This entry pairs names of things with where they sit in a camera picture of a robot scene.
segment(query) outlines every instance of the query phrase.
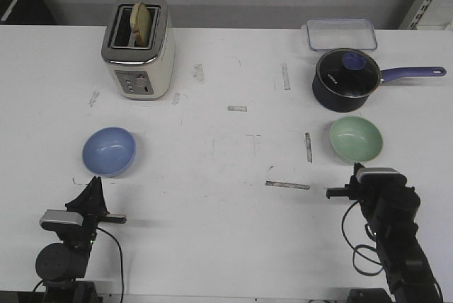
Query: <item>toaster slot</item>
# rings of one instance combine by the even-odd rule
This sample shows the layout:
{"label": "toaster slot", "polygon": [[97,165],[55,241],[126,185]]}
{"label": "toaster slot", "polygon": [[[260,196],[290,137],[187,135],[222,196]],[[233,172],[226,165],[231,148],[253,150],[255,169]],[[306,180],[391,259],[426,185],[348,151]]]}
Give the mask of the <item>toaster slot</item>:
{"label": "toaster slot", "polygon": [[133,4],[121,5],[117,10],[115,25],[113,27],[113,35],[110,39],[109,47],[116,49],[133,49],[133,50],[149,50],[154,44],[154,36],[156,24],[159,17],[159,7],[149,6],[147,9],[151,17],[151,30],[149,31],[149,41],[146,47],[139,47],[134,40],[134,33],[130,27],[130,15],[132,13]]}

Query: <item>saucepan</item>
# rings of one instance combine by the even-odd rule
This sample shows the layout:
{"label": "saucepan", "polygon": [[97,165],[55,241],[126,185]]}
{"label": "saucepan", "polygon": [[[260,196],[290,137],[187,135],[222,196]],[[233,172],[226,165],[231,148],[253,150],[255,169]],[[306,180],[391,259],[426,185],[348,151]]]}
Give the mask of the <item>saucepan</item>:
{"label": "saucepan", "polygon": [[362,106],[382,82],[405,76],[444,76],[446,73],[444,67],[399,67],[381,71],[364,52],[338,48],[318,61],[312,88],[324,107],[350,112]]}

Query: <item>table surface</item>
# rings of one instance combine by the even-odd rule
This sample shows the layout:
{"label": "table surface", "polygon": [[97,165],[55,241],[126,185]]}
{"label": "table surface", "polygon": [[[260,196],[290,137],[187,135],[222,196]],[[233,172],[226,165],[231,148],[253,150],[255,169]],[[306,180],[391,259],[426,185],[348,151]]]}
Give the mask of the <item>table surface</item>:
{"label": "table surface", "polygon": [[[117,92],[101,59],[104,30],[0,26],[0,268],[10,269],[1,272],[0,290],[31,290],[39,280],[35,258],[58,241],[39,219],[47,209],[64,210],[85,188],[92,174],[82,147],[108,126],[137,140],[131,167],[103,179],[107,208],[128,219],[101,225],[122,244],[127,293],[345,299],[351,287],[387,288],[384,274],[367,278],[352,267],[340,231],[350,202],[326,199],[327,187],[342,186],[352,174],[328,141],[330,125],[347,114],[314,98],[319,54],[301,30],[175,28],[173,78],[156,101]],[[371,56],[381,69],[453,71],[451,32],[376,35]],[[349,113],[371,120],[384,138],[381,154],[366,166],[400,171],[420,195],[418,239],[447,301],[453,300],[452,92],[450,73],[400,79]],[[367,242],[364,223],[353,210],[346,232],[354,244]],[[98,235],[86,278],[99,292],[120,291],[117,249],[107,236]]]}

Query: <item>purple handle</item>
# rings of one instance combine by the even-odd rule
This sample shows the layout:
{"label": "purple handle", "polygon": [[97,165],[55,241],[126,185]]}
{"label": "purple handle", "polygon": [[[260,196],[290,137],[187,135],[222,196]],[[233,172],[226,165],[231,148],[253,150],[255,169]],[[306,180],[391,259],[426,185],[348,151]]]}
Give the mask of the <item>purple handle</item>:
{"label": "purple handle", "polygon": [[405,76],[444,76],[444,67],[400,67],[382,71],[382,82],[388,82]]}

